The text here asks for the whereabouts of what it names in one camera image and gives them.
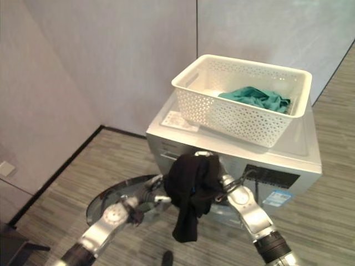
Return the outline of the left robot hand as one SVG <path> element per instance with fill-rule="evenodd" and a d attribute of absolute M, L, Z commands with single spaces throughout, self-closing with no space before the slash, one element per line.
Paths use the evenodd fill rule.
<path fill-rule="evenodd" d="M 138 226 L 144 219 L 144 212 L 138 210 L 139 206 L 145 203 L 152 203 L 154 207 L 160 204 L 171 204 L 169 196 L 158 195 L 155 190 L 164 183 L 163 175 L 156 175 L 147 180 L 132 196 L 128 196 L 123 202 L 123 206 L 128 213 L 127 223 Z"/>

